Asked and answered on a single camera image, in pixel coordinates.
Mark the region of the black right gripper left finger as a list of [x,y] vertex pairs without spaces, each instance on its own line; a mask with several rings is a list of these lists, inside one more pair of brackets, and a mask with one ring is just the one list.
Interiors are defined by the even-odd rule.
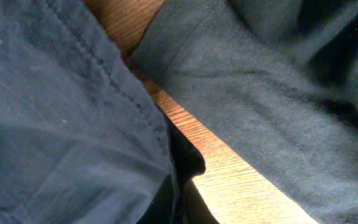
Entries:
[[164,178],[137,224],[174,224],[176,196],[172,180],[171,175]]

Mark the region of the dark green garment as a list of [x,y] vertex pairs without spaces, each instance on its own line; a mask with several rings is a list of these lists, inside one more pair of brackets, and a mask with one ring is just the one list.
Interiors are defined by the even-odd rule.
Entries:
[[358,1],[166,1],[132,63],[320,223],[358,223]]

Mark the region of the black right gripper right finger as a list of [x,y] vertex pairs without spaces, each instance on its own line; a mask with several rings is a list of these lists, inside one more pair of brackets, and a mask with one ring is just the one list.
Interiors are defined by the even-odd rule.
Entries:
[[187,224],[219,224],[192,180],[185,186],[184,199]]

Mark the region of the navy blue shorts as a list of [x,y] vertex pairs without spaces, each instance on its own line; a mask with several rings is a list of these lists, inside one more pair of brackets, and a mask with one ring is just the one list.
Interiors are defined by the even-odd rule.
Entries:
[[0,223],[174,223],[205,170],[82,1],[0,1]]

